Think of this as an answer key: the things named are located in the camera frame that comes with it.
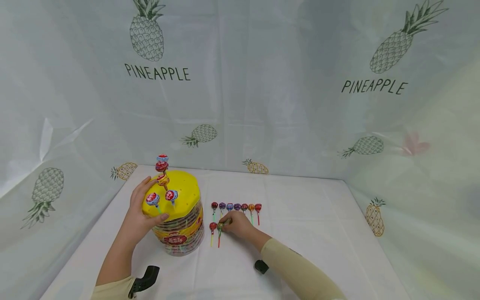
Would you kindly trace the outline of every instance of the right hand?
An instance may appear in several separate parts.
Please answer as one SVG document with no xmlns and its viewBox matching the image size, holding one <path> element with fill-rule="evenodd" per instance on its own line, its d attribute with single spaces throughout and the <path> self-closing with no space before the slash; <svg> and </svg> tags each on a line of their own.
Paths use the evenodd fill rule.
<svg viewBox="0 0 480 300">
<path fill-rule="evenodd" d="M 219 222 L 225 224 L 222 231 L 232 232 L 241 239 L 248 239 L 256 231 L 247 216 L 239 211 L 230 211 Z"/>
</svg>

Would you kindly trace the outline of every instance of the finger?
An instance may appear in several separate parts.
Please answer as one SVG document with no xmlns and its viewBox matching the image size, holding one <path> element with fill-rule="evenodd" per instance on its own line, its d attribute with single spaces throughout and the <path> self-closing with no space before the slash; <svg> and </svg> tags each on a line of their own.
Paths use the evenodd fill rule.
<svg viewBox="0 0 480 300">
<path fill-rule="evenodd" d="M 148 190 L 153 187 L 155 185 L 156 181 L 155 180 L 152 180 L 150 181 L 149 183 L 145 184 L 144 186 L 142 186 L 138 191 L 137 191 L 137 195 L 135 196 L 135 199 L 134 201 L 136 203 L 139 203 L 141 204 L 142 201 L 144 200 L 145 198 L 145 194 L 148 192 Z"/>
<path fill-rule="evenodd" d="M 231 218 L 232 218 L 232 212 L 228 212 L 228 214 L 224 215 L 223 218 L 220 219 L 219 223 L 225 223 L 225 221 Z"/>
<path fill-rule="evenodd" d="M 144 180 L 142 180 L 142 182 L 140 182 L 134 189 L 133 189 L 133 192 L 132 192 L 132 196 L 130 197 L 130 201 L 132 201 L 133 199 L 135 199 L 135 197 L 137 196 L 137 193 L 138 191 L 148 183 L 148 181 L 151 179 L 150 176 L 147 176 Z"/>
<path fill-rule="evenodd" d="M 222 228 L 222 231 L 224 231 L 224 232 L 230 232 L 232 230 L 233 230 L 233 224 L 231 224 L 231 223 L 230 224 L 225 224 Z"/>
<path fill-rule="evenodd" d="M 161 214 L 153 218 L 148 219 L 148 225 L 153 228 L 159 224 L 162 224 L 166 219 L 168 219 L 169 214 Z"/>
</svg>

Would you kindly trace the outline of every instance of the black plastic handle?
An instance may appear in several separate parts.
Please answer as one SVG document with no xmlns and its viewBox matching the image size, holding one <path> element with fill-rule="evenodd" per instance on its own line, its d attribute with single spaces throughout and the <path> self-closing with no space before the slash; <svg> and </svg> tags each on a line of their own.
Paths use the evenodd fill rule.
<svg viewBox="0 0 480 300">
<path fill-rule="evenodd" d="M 145 270 L 144 276 L 142 278 L 135 279 L 133 282 L 133 286 L 128 293 L 128 298 L 133 299 L 133 296 L 136 292 L 141 292 L 154 285 L 159 271 L 159 267 L 155 265 L 149 265 L 147 270 Z"/>
</svg>

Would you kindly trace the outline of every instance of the white tablecloth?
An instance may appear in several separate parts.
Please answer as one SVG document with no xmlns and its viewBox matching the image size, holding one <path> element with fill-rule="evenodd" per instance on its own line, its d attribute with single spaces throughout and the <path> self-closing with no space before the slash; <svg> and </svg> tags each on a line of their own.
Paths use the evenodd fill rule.
<svg viewBox="0 0 480 300">
<path fill-rule="evenodd" d="M 223 234 L 220 248 L 210 247 L 213 201 L 261 203 L 260 229 L 320 267 L 349 300 L 409 299 L 343 181 L 184 170 L 199 182 L 204 241 L 195 252 L 173 257 L 148 233 L 135 249 L 132 272 L 142 277 L 148 265 L 159 266 L 160 272 L 138 299 L 296 299 L 272 270 L 261 275 L 253 268 L 260 256 L 251 246 Z M 135 170 L 41 299 L 90 299 L 132 190 L 155 174 L 153 166 Z"/>
</svg>

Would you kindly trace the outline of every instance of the fabric backdrop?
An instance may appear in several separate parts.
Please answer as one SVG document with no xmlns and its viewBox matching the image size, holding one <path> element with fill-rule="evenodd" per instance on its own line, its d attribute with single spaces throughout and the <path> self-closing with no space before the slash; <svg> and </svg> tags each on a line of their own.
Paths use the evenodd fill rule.
<svg viewBox="0 0 480 300">
<path fill-rule="evenodd" d="M 413 300 L 480 299 L 479 10 L 4 1 L 1 295 L 38 299 L 136 165 L 167 153 L 343 179 Z"/>
</svg>

